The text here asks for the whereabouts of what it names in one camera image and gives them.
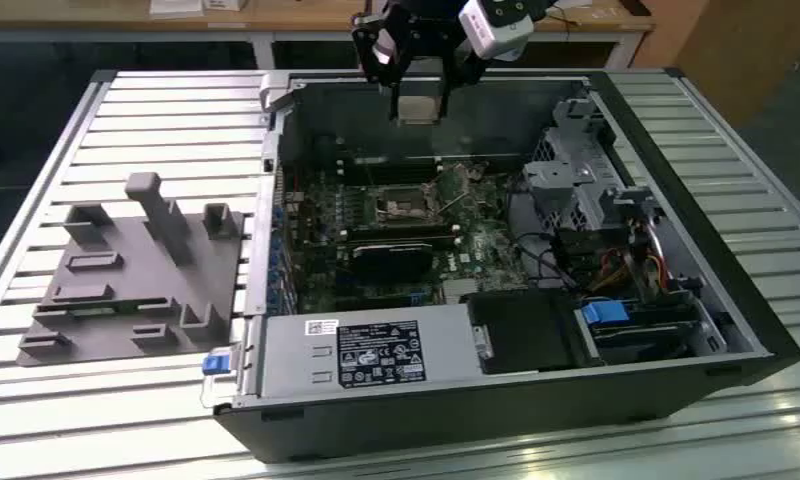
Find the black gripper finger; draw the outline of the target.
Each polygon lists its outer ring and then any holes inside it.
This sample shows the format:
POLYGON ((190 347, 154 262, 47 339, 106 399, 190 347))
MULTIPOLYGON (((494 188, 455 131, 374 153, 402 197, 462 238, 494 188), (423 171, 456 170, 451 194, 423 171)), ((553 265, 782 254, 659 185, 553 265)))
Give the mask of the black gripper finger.
POLYGON ((488 68, 488 61, 478 56, 464 35, 439 34, 436 51, 442 60, 438 113, 438 118, 442 119, 448 114, 452 92, 479 82, 488 68))
POLYGON ((399 116, 400 82, 407 65, 403 43, 406 12, 358 13, 352 18, 352 41, 366 80, 390 91, 388 119, 399 116))

